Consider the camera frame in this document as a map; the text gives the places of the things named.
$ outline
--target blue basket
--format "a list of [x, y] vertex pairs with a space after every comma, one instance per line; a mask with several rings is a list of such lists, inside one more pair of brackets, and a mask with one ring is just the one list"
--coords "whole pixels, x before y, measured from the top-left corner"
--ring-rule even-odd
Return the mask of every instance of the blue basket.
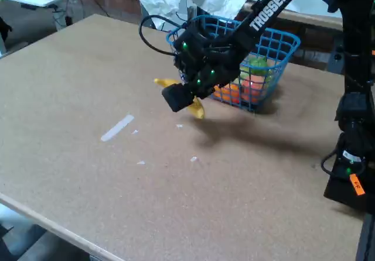
[[[192, 20], [213, 36], [226, 35], [241, 23], [210, 15], [197, 16]], [[168, 43], [172, 45], [182, 32], [183, 29], [177, 28], [168, 33]], [[215, 87], [212, 98], [248, 111], [260, 109], [275, 90], [290, 57], [300, 44], [301, 40], [293, 34], [267, 28], [256, 44], [255, 52], [249, 53], [241, 63], [241, 76], [221, 89]], [[268, 67], [251, 65], [254, 59], [262, 57], [266, 57]]]

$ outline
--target banana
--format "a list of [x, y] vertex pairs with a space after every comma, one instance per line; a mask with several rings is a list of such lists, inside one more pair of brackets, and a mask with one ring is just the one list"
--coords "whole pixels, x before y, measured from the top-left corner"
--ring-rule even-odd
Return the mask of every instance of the banana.
[[[178, 84], [179, 81], [172, 78], [156, 78], [154, 83], [160, 85], [161, 87], [168, 87], [172, 84]], [[197, 119], [204, 119], [204, 107], [198, 98], [194, 97], [193, 104], [187, 108], [190, 113]]]

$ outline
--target tan tabletop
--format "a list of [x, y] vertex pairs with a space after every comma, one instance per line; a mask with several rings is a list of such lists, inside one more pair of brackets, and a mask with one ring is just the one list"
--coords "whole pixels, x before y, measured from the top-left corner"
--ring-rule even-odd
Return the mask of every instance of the tan tabletop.
[[196, 121], [137, 28], [92, 16], [0, 60], [0, 201], [104, 260], [354, 260], [362, 219], [318, 166], [341, 76], [290, 64], [267, 114], [207, 99]]
[[[243, 9], [245, 11], [251, 11], [252, 5], [252, 3], [247, 2], [244, 4]], [[342, 30], [342, 18], [336, 18], [333, 16], [310, 15], [285, 9], [279, 14], [278, 17], [304, 24]]]

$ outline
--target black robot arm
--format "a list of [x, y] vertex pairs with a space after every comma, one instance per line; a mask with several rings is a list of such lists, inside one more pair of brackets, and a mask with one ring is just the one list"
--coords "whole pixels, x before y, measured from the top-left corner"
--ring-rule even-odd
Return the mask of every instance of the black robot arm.
[[270, 26], [292, 0], [261, 0], [229, 35], [211, 37], [193, 23], [175, 40], [175, 66], [186, 83], [162, 91], [174, 112], [192, 104], [195, 96], [204, 99], [240, 75], [240, 63], [255, 48], [265, 28]]
[[[213, 37], [192, 22], [175, 40], [175, 66], [184, 84], [165, 88], [162, 95], [174, 112], [192, 104], [194, 97], [206, 98], [214, 86], [223, 87], [240, 75], [240, 64], [255, 48], [270, 26], [292, 0], [261, 0], [229, 35]], [[375, 214], [375, 113], [371, 93], [370, 12], [374, 0], [324, 0], [328, 11], [340, 9], [343, 16], [345, 93], [339, 102], [336, 121], [342, 130], [336, 147], [322, 160], [330, 175], [325, 197]], [[335, 157], [332, 170], [325, 162]], [[355, 176], [355, 183], [350, 181]]]

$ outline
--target orange label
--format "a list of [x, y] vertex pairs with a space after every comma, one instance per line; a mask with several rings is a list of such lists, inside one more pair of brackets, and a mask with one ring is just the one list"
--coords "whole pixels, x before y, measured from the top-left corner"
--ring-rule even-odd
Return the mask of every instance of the orange label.
[[362, 185], [359, 182], [359, 179], [358, 179], [357, 175], [351, 174], [350, 175], [350, 181], [352, 182], [353, 187], [356, 190], [357, 195], [364, 195], [364, 189], [362, 188]]

